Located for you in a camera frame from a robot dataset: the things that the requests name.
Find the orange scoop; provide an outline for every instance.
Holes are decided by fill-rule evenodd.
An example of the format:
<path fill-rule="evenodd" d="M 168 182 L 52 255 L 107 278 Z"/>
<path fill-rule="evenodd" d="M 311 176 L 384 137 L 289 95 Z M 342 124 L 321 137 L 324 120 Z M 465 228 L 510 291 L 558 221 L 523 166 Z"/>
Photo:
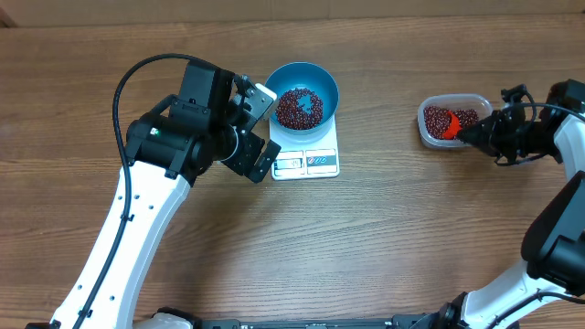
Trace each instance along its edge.
<path fill-rule="evenodd" d="M 451 115 L 451 124 L 449 125 L 449 129 L 445 133 L 442 134 L 442 138 L 446 140 L 454 139 L 457 136 L 457 133 L 462 129 L 461 125 L 459 124 L 459 119 L 453 112 L 449 111 L 449 115 Z"/>

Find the blue bowl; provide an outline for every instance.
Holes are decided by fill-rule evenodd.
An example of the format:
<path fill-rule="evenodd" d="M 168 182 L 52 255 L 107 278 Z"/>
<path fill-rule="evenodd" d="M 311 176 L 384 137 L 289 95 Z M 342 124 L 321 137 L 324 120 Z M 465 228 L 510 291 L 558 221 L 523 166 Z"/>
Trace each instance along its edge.
<path fill-rule="evenodd" d="M 339 89 L 337 83 L 325 69 L 307 62 L 295 62 L 286 64 L 277 69 L 266 80 L 266 87 L 274 91 L 280 98 L 284 92 L 296 88 L 306 88 L 313 91 L 323 101 L 323 119 L 314 128 L 308 130 L 294 130 L 283 127 L 276 118 L 276 113 L 271 116 L 272 122 L 291 134 L 309 134 L 329 125 L 339 105 Z M 304 108 L 311 107 L 311 100 L 305 96 L 299 100 L 299 104 L 305 104 Z"/>

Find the clear plastic container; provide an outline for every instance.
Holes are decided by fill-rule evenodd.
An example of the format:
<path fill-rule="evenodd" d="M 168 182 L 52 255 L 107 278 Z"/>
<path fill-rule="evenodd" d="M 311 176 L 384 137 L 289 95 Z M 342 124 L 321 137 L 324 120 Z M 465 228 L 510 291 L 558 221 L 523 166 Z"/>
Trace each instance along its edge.
<path fill-rule="evenodd" d="M 480 120 L 490 116 L 494 110 L 487 99 L 477 94 L 448 94 L 429 97 L 419 107 L 418 120 L 422 143 L 432 149 L 452 149 L 469 146 L 469 144 L 459 140 L 439 140 L 429 134 L 427 125 L 424 123 L 424 109 L 433 105 L 450 110 L 474 109 L 477 111 Z"/>

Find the white scale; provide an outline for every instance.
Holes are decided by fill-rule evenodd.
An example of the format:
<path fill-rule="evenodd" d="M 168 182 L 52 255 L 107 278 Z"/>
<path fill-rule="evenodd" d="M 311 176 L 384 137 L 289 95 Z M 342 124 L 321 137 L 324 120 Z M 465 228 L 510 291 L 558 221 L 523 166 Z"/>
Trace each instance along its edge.
<path fill-rule="evenodd" d="M 320 129 L 306 135 L 287 133 L 270 120 L 271 140 L 281 146 L 272 164 L 274 180 L 337 177 L 339 149 L 335 116 Z"/>

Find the wooden table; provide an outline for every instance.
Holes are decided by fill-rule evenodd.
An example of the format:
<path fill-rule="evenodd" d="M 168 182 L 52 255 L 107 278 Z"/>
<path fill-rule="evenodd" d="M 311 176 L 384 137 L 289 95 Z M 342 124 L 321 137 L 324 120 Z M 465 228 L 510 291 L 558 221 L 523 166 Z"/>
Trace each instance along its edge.
<path fill-rule="evenodd" d="M 519 259 L 565 184 L 551 158 L 499 168 L 422 146 L 427 97 L 585 80 L 585 16 L 468 16 L 0 30 L 0 326 L 48 320 L 87 259 L 118 180 L 111 102 L 135 62 L 181 52 L 264 81 L 306 60 L 341 90 L 341 175 L 254 185 L 198 178 L 146 277 L 136 319 L 169 305 L 240 320 L 435 312 Z M 139 71 L 125 127 L 178 92 L 185 62 Z M 266 123 L 258 127 L 268 137 Z M 581 328 L 555 302 L 526 328 Z"/>

